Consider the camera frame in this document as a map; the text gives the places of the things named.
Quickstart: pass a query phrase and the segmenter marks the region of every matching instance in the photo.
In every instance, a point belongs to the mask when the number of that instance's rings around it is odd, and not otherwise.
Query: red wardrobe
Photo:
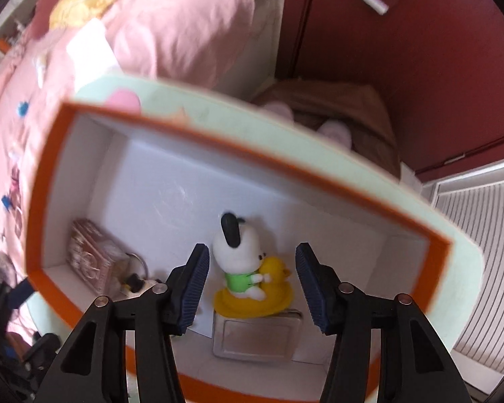
[[[504,16],[493,0],[285,0],[277,77],[366,83],[428,181],[504,159]]]

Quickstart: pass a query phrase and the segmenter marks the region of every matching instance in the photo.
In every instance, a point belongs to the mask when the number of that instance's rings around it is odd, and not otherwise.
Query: yellow rubber duck
[[[257,318],[260,316],[274,315],[287,309],[293,301],[293,289],[286,279],[291,271],[285,267],[283,261],[275,256],[263,259],[258,270],[263,276],[269,275],[267,280],[259,283],[265,292],[264,300],[252,298],[237,298],[227,288],[215,294],[215,311],[227,318]]]
[[[215,311],[227,318],[256,318],[288,308],[291,272],[277,257],[265,257],[256,230],[227,212],[213,240],[213,256],[224,271],[226,288],[215,294]]]

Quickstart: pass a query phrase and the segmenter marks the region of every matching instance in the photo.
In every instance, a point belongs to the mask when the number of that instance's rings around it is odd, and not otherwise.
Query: bed
[[[101,22],[125,73],[177,79],[248,99],[274,71],[278,22],[274,14],[279,3],[118,0]],[[40,150],[61,101],[75,92],[67,45],[78,31],[55,29],[34,40],[29,26],[0,65],[0,249],[11,255],[20,275],[24,274],[22,226]],[[42,88],[35,68],[40,56],[47,60]],[[24,112],[19,110],[22,102],[28,103]],[[20,210],[12,215],[1,199],[8,193],[15,166]]]

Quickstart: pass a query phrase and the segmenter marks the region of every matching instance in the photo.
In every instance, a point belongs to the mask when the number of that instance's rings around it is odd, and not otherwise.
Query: key ring
[[[125,253],[125,254],[129,257],[135,258],[136,260],[138,260],[138,262],[140,262],[142,268],[144,269],[144,280],[148,280],[149,279],[148,265],[145,263],[144,259],[138,256],[136,253]]]

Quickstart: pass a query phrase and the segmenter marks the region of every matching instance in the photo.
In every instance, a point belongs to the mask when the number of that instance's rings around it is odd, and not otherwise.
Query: black dog ear
[[[239,220],[231,212],[226,212],[220,220],[224,238],[231,248],[237,248],[241,244],[241,233],[239,232]]]

